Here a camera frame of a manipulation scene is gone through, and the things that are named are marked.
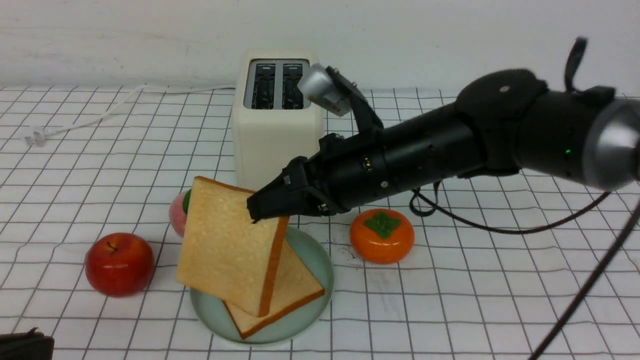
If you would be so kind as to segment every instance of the white power cord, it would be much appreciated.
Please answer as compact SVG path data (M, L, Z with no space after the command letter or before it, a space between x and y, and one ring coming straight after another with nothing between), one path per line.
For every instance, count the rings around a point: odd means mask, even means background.
M153 85L140 85L137 88L131 90L120 102L118 102L114 107L105 111L102 115L99 115L95 119L69 126L61 126L61 127L43 127L43 126L29 126L25 130L22 131L21 138L27 143L28 146L44 146L48 137L64 133L66 131L70 131L73 129L78 129L80 127L90 126L96 124L106 117L110 116L117 109L123 106L134 94L138 92L148 92L148 93L161 93L161 94L197 94L199 92L207 92L213 90L221 90L221 89L233 89L235 85L219 85L219 86L210 86L207 88L191 88L191 89L180 89L173 90L169 88L162 88L159 86Z

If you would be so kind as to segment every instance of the apple stem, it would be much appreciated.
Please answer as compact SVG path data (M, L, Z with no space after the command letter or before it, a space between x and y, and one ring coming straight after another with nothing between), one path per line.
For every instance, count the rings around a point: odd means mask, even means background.
M110 242L107 242L107 246L109 247L109 249L111 249L111 251L116 252L118 251L117 247L114 247Z

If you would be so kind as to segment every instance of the table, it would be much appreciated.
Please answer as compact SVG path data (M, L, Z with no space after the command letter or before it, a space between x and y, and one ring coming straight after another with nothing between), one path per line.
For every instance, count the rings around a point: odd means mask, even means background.
M229 114L233 90L138 94L123 110L27 148L22 126L91 119L131 88L5 87L0 90L0 333L34 326L56 340L55 360L526 359L577 292L640 196L637 183L552 231L491 234L436 213L413 215L409 193L331 218L294 217L335 263L331 306L287 343L246 348L212 336L175 282L181 239L168 206L194 176L235 184ZM429 89L366 91L386 126L454 100ZM355 121L326 115L327 130ZM432 192L424 191L428 196ZM593 189L532 171L443 182L440 201L497 227L543 225L595 199ZM356 214L390 206L416 230L400 264L352 255ZM99 237L127 231L157 257L149 289L106 299L83 275ZM546 359L640 356L640 233L635 231Z

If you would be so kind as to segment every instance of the red apple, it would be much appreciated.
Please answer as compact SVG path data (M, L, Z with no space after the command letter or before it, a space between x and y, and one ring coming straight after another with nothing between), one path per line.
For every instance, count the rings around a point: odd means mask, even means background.
M169 205L169 223L180 237L184 236L184 227L187 225L190 194L190 192L179 193Z
M99 293L126 297L149 284L155 263L153 250L143 238L115 233L91 246L85 257L84 273Z

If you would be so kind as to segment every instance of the bread crust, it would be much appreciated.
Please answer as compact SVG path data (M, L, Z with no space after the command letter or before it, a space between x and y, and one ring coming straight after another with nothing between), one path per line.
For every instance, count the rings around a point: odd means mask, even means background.
M194 177L194 181L210 183L216 186L222 186L230 190L244 192L244 193L255 193L255 191L253 190L221 183L219 181L209 179L208 177L204 177L204 176L196 176ZM262 285L262 291L260 293L260 303L259 303L257 317L262 317L269 314L271 299L273 298L273 288L275 286L275 279L278 272L278 264L280 263L280 257L282 254L282 245L284 244L285 238L287 236L288 227L289 227L289 217L278 218L276 232L274 234L274 238L271 243L271 252L269 255L269 262L267 265L264 282Z
M289 304L284 309L282 309L279 313L274 314L273 316L270 316L268 318L265 318L263 321L261 321L258 324L256 324L256 326L254 326L250 330L247 330L247 331L244 331L244 332L242 330L240 330L240 328L238 327L238 324L234 320L233 316L231 316L231 320L234 322L234 326L238 330L238 334L240 334L240 338L242 340L245 340L246 338L254 335L256 332L258 332L258 331L262 330L263 328L267 327L268 325L271 325L272 323L275 323L276 321L280 320L285 315L293 312L294 310L298 309L299 307L307 305L308 303L312 302L313 300L319 299L319 298L321 298L323 296L324 296L324 288L321 288L317 292L315 292L313 294L309 294L309 295L299 299L298 301ZM230 313L230 309L227 306L227 303L224 302L224 301L222 303L225 305L225 308L227 309L227 312Z

